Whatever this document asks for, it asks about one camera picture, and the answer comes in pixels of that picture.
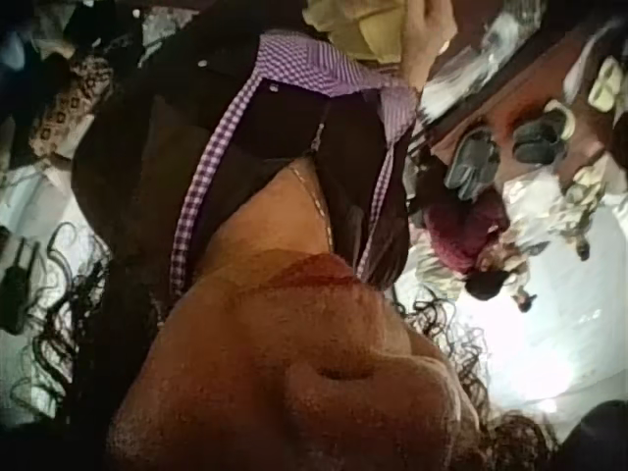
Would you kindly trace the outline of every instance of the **necklace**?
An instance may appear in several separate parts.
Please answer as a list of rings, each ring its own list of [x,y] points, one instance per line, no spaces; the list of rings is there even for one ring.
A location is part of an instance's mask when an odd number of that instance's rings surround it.
[[[327,245],[329,246],[330,252],[333,253],[334,252],[334,237],[332,236],[332,227],[330,225],[329,216],[328,214],[326,214],[325,209],[323,208],[323,204],[321,203],[318,196],[316,196],[316,193],[309,188],[303,175],[301,175],[301,173],[298,170],[296,170],[296,168],[293,165],[290,165],[289,168],[294,174],[294,176],[296,177],[296,179],[299,180],[299,182],[301,183],[301,186],[303,186],[303,189],[305,189],[305,191],[307,191],[307,194],[309,194],[310,199],[314,203],[314,206],[316,206],[316,210],[318,211],[319,216],[323,220],[323,224],[325,224],[325,233],[327,235]]]

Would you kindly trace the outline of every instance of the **clothing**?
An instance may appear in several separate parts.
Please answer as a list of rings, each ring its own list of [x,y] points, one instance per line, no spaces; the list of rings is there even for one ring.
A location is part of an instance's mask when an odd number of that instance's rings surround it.
[[[303,11],[305,21],[328,33],[330,41],[349,57],[380,64],[401,61],[405,0],[307,3]]]
[[[492,269],[508,272],[510,276],[503,287],[510,296],[525,292],[525,286],[530,282],[528,254],[520,249],[515,240],[515,231],[508,229],[496,243],[482,251],[476,263],[477,268],[485,271]]]
[[[432,248],[432,239],[427,231],[421,231],[414,248],[418,253],[415,273],[419,283],[432,289],[438,297],[445,296],[455,301],[464,290],[464,277],[441,262]]]
[[[380,76],[349,62],[329,44],[288,33],[264,34],[260,38],[253,72],[229,105],[210,138],[183,202],[175,234],[171,267],[171,282],[175,292],[179,294],[184,288],[189,241],[202,199],[220,165],[225,149],[231,142],[234,130],[262,79],[299,86],[330,97],[365,89],[382,89],[382,120],[388,151],[375,187],[369,227],[373,228],[379,219],[390,181],[394,145],[415,121],[416,95],[400,80]],[[370,242],[367,242],[358,264],[358,276],[362,275],[369,250]]]
[[[242,8],[226,0],[199,15],[103,104],[75,156],[73,187],[83,213],[115,257],[129,260],[165,305],[174,301],[171,252],[199,159],[253,74],[260,34],[282,26],[265,15],[264,5]],[[313,160],[336,254],[357,272],[372,233],[363,279],[386,288],[398,277],[409,239],[401,175],[410,132],[394,147],[386,168],[390,184],[373,226],[371,202],[390,146],[380,97],[353,91],[348,87],[349,94],[328,97],[259,81],[205,197],[195,202],[198,218],[188,245],[185,286],[212,234],[303,155],[324,113],[326,128]]]
[[[591,229],[593,215],[602,204],[605,193],[604,161],[607,158],[602,157],[594,165],[583,167],[576,174],[565,191],[553,232],[571,239],[584,237]]]
[[[38,157],[61,147],[94,107],[112,91],[114,71],[106,59],[87,56],[71,65],[70,86],[59,92],[41,117],[35,120],[29,144]]]
[[[549,471],[628,469],[628,402],[605,402],[589,412],[554,454]]]
[[[482,250],[497,241],[509,222],[501,197],[492,188],[475,202],[460,201],[443,190],[440,199],[425,209],[425,226],[443,264],[467,275]]]

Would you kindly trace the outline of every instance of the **finger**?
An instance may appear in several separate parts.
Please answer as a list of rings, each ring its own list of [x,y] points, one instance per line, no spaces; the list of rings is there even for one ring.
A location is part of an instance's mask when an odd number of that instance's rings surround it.
[[[451,0],[426,0],[425,14],[441,19],[453,18],[453,4]]]

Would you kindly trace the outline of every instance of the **patterned fabric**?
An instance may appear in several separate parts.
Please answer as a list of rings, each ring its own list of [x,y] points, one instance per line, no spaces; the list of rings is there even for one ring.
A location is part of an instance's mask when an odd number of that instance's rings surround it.
[[[464,290],[464,277],[450,270],[439,259],[432,248],[432,238],[426,230],[421,230],[414,249],[417,251],[416,278],[438,297],[457,300]]]
[[[381,118],[388,152],[373,195],[369,238],[358,264],[358,277],[364,272],[393,171],[394,145],[416,119],[416,93],[397,78],[381,76],[352,62],[330,44],[289,32],[272,32],[260,37],[253,72],[210,137],[185,196],[171,257],[171,286],[175,296],[181,296],[185,289],[187,254],[198,211],[237,124],[263,79],[299,86],[329,97],[367,89],[381,90]]]
[[[482,251],[508,229],[509,221],[501,197],[489,189],[474,203],[444,193],[442,201],[425,210],[425,226],[443,264],[467,275]]]
[[[29,144],[38,157],[54,154],[70,131],[111,91],[114,72],[106,59],[87,56],[73,64],[71,71],[75,77],[70,87],[55,96],[31,128]]]

